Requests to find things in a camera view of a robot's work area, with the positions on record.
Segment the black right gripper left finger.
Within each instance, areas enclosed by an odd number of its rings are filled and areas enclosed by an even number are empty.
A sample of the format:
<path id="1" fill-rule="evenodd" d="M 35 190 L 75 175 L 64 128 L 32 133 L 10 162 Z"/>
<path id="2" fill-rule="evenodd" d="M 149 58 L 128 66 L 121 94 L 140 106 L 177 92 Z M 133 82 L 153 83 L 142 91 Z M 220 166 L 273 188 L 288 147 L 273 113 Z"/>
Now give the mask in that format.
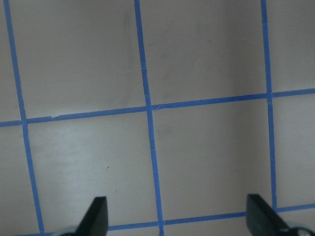
<path id="1" fill-rule="evenodd" d="M 107 198 L 95 197 L 78 226 L 53 233 L 54 236 L 105 236 L 108 232 Z"/>

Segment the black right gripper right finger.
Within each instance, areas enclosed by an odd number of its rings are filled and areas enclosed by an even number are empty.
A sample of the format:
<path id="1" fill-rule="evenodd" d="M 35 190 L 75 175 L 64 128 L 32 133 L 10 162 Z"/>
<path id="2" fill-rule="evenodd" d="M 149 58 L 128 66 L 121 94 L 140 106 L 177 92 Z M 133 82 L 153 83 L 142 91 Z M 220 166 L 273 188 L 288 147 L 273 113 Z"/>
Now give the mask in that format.
<path id="1" fill-rule="evenodd" d="M 305 227 L 291 227 L 258 194 L 246 199 L 246 225 L 253 236 L 313 236 Z"/>

